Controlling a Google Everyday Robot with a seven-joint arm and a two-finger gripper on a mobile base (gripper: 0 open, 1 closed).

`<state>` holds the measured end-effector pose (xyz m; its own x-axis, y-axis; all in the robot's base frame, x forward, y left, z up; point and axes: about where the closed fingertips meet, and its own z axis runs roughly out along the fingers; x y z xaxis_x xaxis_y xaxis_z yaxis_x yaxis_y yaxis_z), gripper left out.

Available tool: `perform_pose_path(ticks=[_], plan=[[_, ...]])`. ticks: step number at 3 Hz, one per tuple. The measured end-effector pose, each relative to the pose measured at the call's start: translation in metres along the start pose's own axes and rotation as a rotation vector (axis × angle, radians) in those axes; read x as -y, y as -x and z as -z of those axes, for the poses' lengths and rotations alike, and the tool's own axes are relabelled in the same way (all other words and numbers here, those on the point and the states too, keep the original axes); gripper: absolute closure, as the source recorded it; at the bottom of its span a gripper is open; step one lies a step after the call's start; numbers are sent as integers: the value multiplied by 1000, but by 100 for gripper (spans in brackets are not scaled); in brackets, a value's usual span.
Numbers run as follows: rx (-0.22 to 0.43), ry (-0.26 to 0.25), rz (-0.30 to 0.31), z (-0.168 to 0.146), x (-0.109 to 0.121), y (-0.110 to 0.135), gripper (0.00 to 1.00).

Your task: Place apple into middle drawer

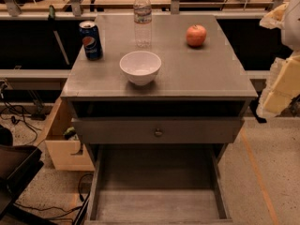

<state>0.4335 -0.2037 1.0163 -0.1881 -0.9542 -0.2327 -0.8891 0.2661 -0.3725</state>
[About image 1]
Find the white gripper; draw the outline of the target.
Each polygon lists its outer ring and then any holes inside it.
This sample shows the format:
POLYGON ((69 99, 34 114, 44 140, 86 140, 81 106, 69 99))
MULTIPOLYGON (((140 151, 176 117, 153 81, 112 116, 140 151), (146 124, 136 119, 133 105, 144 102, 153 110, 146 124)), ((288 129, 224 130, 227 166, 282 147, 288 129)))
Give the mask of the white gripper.
MULTIPOLYGON (((271 10, 260 20, 260 26, 281 29, 281 42, 293 51, 300 50, 300 0, 290 0, 271 10)), ((262 90, 256 113, 261 118, 280 115, 300 95, 300 55, 276 58, 262 90)))

